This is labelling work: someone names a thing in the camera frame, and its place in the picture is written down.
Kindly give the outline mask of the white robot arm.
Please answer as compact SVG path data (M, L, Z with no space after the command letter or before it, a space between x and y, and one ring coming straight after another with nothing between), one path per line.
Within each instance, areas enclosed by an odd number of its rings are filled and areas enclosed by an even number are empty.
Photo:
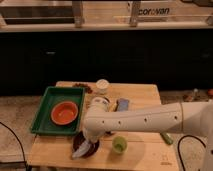
M207 138L201 171L213 171L213 102L179 102L109 112L103 97L91 100L83 120L86 140L97 142L105 132L184 133Z

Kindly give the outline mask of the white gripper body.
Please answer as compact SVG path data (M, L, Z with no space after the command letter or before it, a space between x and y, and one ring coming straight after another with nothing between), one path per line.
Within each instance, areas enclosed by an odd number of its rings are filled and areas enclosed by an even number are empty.
M104 136L104 134L105 132L101 130L88 130L86 128L83 129L84 138L91 143L98 142L99 139Z

